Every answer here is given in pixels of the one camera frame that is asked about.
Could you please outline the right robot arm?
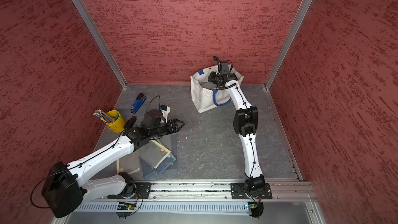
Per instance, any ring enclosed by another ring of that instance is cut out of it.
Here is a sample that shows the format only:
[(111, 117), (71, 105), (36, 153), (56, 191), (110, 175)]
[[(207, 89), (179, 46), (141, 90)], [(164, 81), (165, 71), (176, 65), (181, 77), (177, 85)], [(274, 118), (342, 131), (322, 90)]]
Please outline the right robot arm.
[(220, 61), (217, 56), (212, 59), (217, 62), (217, 71), (210, 73), (208, 81), (216, 85), (217, 91), (226, 91), (236, 109), (233, 128), (241, 141), (244, 152), (245, 193), (252, 199), (261, 199), (266, 185), (256, 147), (258, 108), (252, 106), (246, 99), (237, 76), (232, 72), (233, 64)]

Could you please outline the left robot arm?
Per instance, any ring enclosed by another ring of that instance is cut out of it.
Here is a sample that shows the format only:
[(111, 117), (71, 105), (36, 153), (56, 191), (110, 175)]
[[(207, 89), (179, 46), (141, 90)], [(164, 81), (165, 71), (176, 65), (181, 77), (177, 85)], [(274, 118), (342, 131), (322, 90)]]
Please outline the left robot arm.
[(132, 116), (122, 126), (118, 138), (108, 145), (68, 164), (54, 164), (47, 177), (41, 180), (41, 196), (47, 208), (56, 218), (62, 218), (83, 203), (101, 197), (139, 197), (135, 180), (127, 172), (96, 180), (93, 176), (156, 138), (179, 132), (185, 123), (176, 118), (169, 119), (170, 111), (170, 107), (159, 105), (157, 109), (147, 111), (138, 126), (135, 125), (137, 118)]

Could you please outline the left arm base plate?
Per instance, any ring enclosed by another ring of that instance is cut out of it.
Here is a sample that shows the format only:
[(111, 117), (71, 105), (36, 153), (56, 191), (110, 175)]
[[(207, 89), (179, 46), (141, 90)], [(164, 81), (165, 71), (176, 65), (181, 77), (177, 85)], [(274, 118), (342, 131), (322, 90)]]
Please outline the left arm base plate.
[(128, 183), (122, 192), (118, 195), (107, 196), (108, 199), (148, 199), (151, 190), (151, 183)]

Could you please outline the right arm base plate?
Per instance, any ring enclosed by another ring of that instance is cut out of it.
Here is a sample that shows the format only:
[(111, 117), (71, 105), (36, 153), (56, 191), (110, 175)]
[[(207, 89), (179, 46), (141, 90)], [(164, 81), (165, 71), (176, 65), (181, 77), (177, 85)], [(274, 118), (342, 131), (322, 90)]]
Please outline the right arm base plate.
[(268, 183), (260, 188), (249, 188), (245, 183), (231, 183), (232, 199), (270, 200), (273, 198), (271, 187)]

